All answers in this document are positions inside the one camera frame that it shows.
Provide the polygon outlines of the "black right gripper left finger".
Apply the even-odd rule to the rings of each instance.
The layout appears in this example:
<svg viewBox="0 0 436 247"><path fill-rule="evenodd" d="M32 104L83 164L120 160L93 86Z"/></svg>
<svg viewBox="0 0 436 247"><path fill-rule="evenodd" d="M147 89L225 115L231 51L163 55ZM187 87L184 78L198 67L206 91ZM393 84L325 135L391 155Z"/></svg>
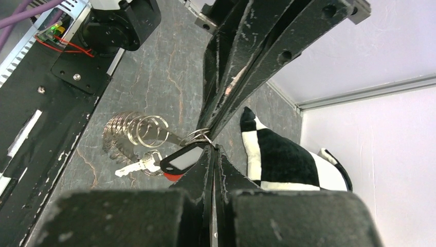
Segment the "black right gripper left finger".
<svg viewBox="0 0 436 247"><path fill-rule="evenodd" d="M212 246L215 148L168 188L74 191L60 197L35 246Z"/></svg>

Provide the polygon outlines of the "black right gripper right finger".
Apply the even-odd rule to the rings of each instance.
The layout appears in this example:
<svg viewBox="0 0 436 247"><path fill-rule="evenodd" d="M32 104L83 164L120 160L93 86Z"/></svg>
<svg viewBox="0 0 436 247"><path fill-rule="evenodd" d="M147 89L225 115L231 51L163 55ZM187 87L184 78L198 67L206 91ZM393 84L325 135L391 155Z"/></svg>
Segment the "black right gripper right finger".
<svg viewBox="0 0 436 247"><path fill-rule="evenodd" d="M342 191L264 191L215 147L218 246L382 246L364 202Z"/></svg>

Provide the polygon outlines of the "metal key organizer red handle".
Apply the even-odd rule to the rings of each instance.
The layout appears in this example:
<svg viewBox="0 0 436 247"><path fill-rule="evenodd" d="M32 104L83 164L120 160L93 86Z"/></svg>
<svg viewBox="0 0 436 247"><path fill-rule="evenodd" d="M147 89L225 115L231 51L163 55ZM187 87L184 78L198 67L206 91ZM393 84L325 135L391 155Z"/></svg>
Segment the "metal key organizer red handle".
<svg viewBox="0 0 436 247"><path fill-rule="evenodd" d="M169 130L164 118L125 111L114 115L102 133L102 149L123 167L139 161L146 152L157 150L165 158L192 143L212 144L208 129L198 129L180 137Z"/></svg>

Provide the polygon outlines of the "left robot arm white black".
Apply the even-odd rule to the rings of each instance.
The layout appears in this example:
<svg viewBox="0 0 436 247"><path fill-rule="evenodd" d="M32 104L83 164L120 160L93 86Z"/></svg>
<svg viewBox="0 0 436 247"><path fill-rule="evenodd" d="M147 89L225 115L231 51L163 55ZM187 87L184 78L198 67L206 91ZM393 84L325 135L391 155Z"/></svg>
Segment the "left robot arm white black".
<svg viewBox="0 0 436 247"><path fill-rule="evenodd" d="M85 46L104 54L136 51L157 28L157 1L91 1ZM368 1L214 1L197 15L211 34L204 52L197 127L217 137L236 110L284 66L345 19L371 15Z"/></svg>

